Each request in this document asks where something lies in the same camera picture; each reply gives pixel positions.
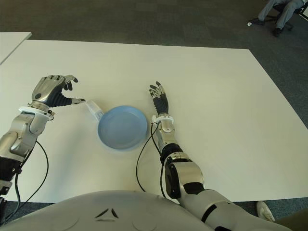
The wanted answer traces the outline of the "robot left hand black silver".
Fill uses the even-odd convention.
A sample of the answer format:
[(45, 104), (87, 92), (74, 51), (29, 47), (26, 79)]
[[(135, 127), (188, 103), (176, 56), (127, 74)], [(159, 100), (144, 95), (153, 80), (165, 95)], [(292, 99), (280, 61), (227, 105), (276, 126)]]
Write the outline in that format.
[(84, 103), (84, 99), (67, 98), (62, 94), (62, 90), (73, 90), (72, 81), (78, 83), (73, 75), (43, 77), (32, 92), (32, 103), (29, 106), (48, 110), (53, 107)]

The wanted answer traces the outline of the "robot right hand black silver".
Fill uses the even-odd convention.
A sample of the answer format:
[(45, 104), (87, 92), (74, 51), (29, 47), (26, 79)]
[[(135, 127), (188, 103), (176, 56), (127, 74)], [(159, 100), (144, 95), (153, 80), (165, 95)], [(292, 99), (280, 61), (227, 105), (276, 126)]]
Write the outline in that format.
[(150, 95), (153, 99), (154, 106), (157, 114), (169, 114), (169, 105), (166, 96), (166, 92), (160, 82), (156, 82), (156, 85), (150, 85)]

